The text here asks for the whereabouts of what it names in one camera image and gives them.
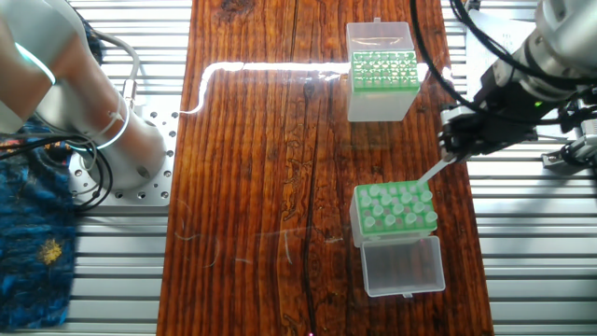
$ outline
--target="clear plastic container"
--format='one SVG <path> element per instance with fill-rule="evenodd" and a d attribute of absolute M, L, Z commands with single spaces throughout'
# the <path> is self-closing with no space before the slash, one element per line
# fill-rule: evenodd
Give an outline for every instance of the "clear plastic container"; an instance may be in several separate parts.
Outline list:
<path fill-rule="evenodd" d="M 421 83 L 406 22 L 348 23 L 349 121 L 401 121 Z"/>
<path fill-rule="evenodd" d="M 365 242 L 361 247 L 365 291 L 370 297 L 442 291 L 446 288 L 439 239 Z"/>

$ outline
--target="metal grating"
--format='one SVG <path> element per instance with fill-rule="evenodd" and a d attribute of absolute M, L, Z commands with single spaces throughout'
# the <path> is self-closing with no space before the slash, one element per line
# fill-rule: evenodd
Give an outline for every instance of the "metal grating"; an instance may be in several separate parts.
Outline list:
<path fill-rule="evenodd" d="M 465 92 L 465 30 L 448 2 L 441 3 L 452 75 Z M 191 0 L 71 4 L 93 26 L 138 50 L 141 102 L 157 111 L 179 107 Z M 531 21 L 535 6 L 484 0 L 482 11 Z M 129 58 L 110 49 L 105 60 L 105 72 L 122 85 Z M 557 128 L 540 132 L 555 134 Z M 540 154 L 561 146 L 553 140 L 521 144 L 468 163 L 498 335 L 597 335 L 596 190 L 588 172 L 561 177 L 543 170 Z M 98 210 L 82 218 L 68 321 L 29 334 L 155 335 L 167 214 L 162 206 Z"/>

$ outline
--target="plastic box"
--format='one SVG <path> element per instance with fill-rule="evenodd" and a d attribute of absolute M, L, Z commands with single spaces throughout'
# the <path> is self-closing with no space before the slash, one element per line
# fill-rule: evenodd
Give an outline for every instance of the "plastic box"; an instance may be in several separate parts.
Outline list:
<path fill-rule="evenodd" d="M 351 224 L 370 297 L 445 288 L 433 193 L 417 181 L 354 188 Z"/>
<path fill-rule="evenodd" d="M 357 186 L 350 210 L 354 246 L 428 236 L 437 229 L 432 198 L 429 185 L 416 181 Z"/>
<path fill-rule="evenodd" d="M 421 83 L 406 22 L 348 23 L 349 121 L 401 121 Z"/>
<path fill-rule="evenodd" d="M 444 290 L 439 239 L 367 242 L 361 246 L 365 291 L 370 297 Z"/>

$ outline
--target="clear plastic lid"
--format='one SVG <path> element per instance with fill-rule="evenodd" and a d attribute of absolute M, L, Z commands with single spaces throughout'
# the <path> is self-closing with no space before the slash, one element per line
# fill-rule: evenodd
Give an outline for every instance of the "clear plastic lid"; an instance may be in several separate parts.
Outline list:
<path fill-rule="evenodd" d="M 444 290 L 439 239 L 365 242 L 361 247 L 363 279 L 370 297 Z"/>
<path fill-rule="evenodd" d="M 356 51 L 414 50 L 406 22 L 348 23 L 346 26 L 348 54 Z"/>

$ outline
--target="black cable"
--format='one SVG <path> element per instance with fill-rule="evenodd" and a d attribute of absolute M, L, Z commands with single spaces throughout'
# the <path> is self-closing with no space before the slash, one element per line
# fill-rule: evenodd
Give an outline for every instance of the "black cable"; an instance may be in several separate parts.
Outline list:
<path fill-rule="evenodd" d="M 518 119 L 518 118 L 512 118 L 512 117 L 508 117 L 508 116 L 497 115 L 497 114 L 489 112 L 488 110 L 486 110 L 484 108 L 481 108 L 480 106 L 474 105 L 473 103 L 471 103 L 468 100 L 466 100 L 460 93 L 458 93 L 450 85 L 450 83 L 448 83 L 444 79 L 444 77 L 439 73 L 439 71 L 437 70 L 437 68 L 433 64 L 433 60 L 431 59 L 431 56 L 429 55 L 429 52 L 427 51 L 427 48 L 426 48 L 426 46 L 424 44 L 424 41 L 423 41 L 423 34 L 421 32 L 421 26 L 419 24 L 419 14 L 417 12 L 417 1 L 416 0 L 410 0 L 410 17 L 412 19 L 412 27 L 413 27 L 413 32 L 414 32 L 414 35 L 415 35 L 415 39 L 417 40 L 417 44 L 419 45 L 419 51 L 421 52 L 421 56 L 423 57 L 423 60 L 425 61 L 425 63 L 427 63 L 427 66 L 429 68 L 429 72 L 437 80 L 437 82 L 439 83 L 439 86 L 441 86 L 441 88 L 445 92 L 447 92 L 452 99 L 454 99 L 455 101 L 457 101 L 461 105 L 469 108 L 470 110 L 472 110 L 474 112 L 477 112 L 477 113 L 479 113 L 481 115 L 484 115 L 484 116 L 486 116 L 488 118 L 502 119 L 502 120 L 505 120 L 505 121 L 508 121 L 508 122 L 513 122 L 513 123 L 518 123 L 518 124 L 523 124 L 523 125 L 529 125 L 529 126 L 536 126 L 536 125 L 559 125 L 559 124 L 562 123 L 562 121 L 560 119 L 541 119 L 541 120 L 538 120 L 538 121 L 530 121 L 530 120 L 526 120 L 526 119 Z M 590 116 L 590 118 L 588 117 L 588 119 L 594 119 L 594 118 L 597 118 L 597 115 L 596 116 Z"/>
<path fill-rule="evenodd" d="M 85 145 L 84 148 L 87 150 L 88 153 L 93 155 L 93 147 L 92 146 Z M 82 209 L 84 209 L 87 205 L 91 204 L 91 202 L 97 200 L 100 197 L 100 192 L 102 191 L 102 187 L 104 185 L 104 169 L 102 168 L 101 164 L 96 164 L 96 166 L 97 166 L 98 173 L 100 175 L 100 180 L 98 181 L 98 185 L 97 185 L 98 189 L 91 193 L 90 199 L 88 199 L 84 203 L 76 206 L 76 209 L 75 209 L 76 212 L 83 211 Z"/>
<path fill-rule="evenodd" d="M 42 147 L 42 146 L 49 145 L 49 144 L 54 144 L 56 142 L 61 142 L 61 141 L 68 141 L 68 140 L 87 140 L 87 139 L 85 137 L 77 136 L 77 135 L 72 135 L 72 136 L 57 135 L 57 136 L 50 136 L 50 137 L 47 137 L 47 138 L 44 138 L 41 140 L 36 140 L 32 143 L 0 146 L 0 150 L 14 149 L 13 152 L 0 156 L 0 161 L 20 155 L 20 154 L 24 154 L 24 153 L 34 150 L 38 147 Z M 93 151 L 93 147 L 90 145 L 85 145 L 84 148 L 89 153 L 92 153 L 92 151 Z M 112 168 L 110 167 L 110 164 L 109 164 L 108 160 L 105 158 L 104 154 L 100 150 L 96 149 L 96 151 L 97 151 L 98 157 L 104 162 L 106 171 L 108 173 L 108 187 L 107 187 L 106 192 L 104 193 L 104 196 L 98 202 L 90 205 L 94 200 L 96 200 L 100 197 L 99 196 L 100 191 L 102 190 L 102 187 L 104 186 L 104 169 L 101 164 L 97 164 L 98 173 L 100 175 L 99 189 L 94 191 L 91 194 L 92 195 L 91 199 L 89 199 L 86 202 L 84 202 L 83 204 L 80 204 L 77 206 L 77 209 L 76 209 L 77 212 L 85 212 L 85 211 L 89 211 L 89 210 L 97 207 L 103 201 L 105 201 L 105 199 L 108 197 L 108 195 L 112 191 L 112 187 L 114 184 L 114 176 L 112 173 Z"/>
<path fill-rule="evenodd" d="M 547 82 L 559 82 L 561 84 L 573 86 L 594 85 L 597 82 L 596 79 L 572 79 L 548 75 L 518 62 L 514 59 L 514 57 L 512 57 L 511 54 L 504 52 L 505 48 L 503 46 L 495 42 L 487 34 L 481 31 L 480 28 L 478 28 L 478 26 L 468 15 L 465 6 L 462 4 L 460 0 L 450 0 L 450 6 L 452 7 L 452 11 L 454 11 L 454 14 L 456 15 L 458 21 L 463 23 L 466 26 L 466 28 L 468 28 L 471 31 L 471 33 L 473 33 L 473 35 L 485 48 L 487 48 L 489 51 L 495 54 L 495 56 L 497 56 L 500 60 L 506 62 L 508 65 L 512 66 L 516 70 L 521 71 L 523 74 L 526 74 L 531 77 L 537 77 Z"/>
<path fill-rule="evenodd" d="M 45 145 L 50 145 L 50 144 L 54 144 L 56 142 L 60 142 L 60 141 L 64 141 L 66 139 L 69 139 L 72 137 L 65 137 L 65 136 L 61 136 L 61 137 L 49 137 L 47 139 L 42 139 L 42 140 L 37 140 L 34 141 L 33 143 L 29 143 L 29 144 L 17 144 L 17 145 L 7 145 L 7 146 L 0 146 L 0 150 L 7 150 L 7 149 L 16 149 L 11 153 L 7 153 L 4 155 L 0 156 L 0 161 L 1 160 L 5 160 L 8 158 L 12 158 L 14 156 L 26 153 L 28 151 L 31 151 L 33 149 L 36 149 L 38 147 L 42 147 Z"/>
<path fill-rule="evenodd" d="M 100 205 L 101 203 L 103 203 L 105 201 L 105 199 L 108 197 L 108 195 L 110 195 L 110 192 L 112 191 L 112 187 L 114 184 L 114 176 L 112 174 L 112 168 L 110 167 L 110 163 L 108 163 L 108 160 L 105 158 L 104 154 L 101 151 L 98 150 L 97 154 L 100 157 L 100 159 L 102 159 L 102 161 L 104 162 L 105 169 L 108 172 L 108 187 L 105 190 L 104 197 L 102 197 L 97 203 L 89 205 L 82 209 L 77 209 L 78 212 L 90 211 L 91 209 L 97 207 L 98 205 Z"/>

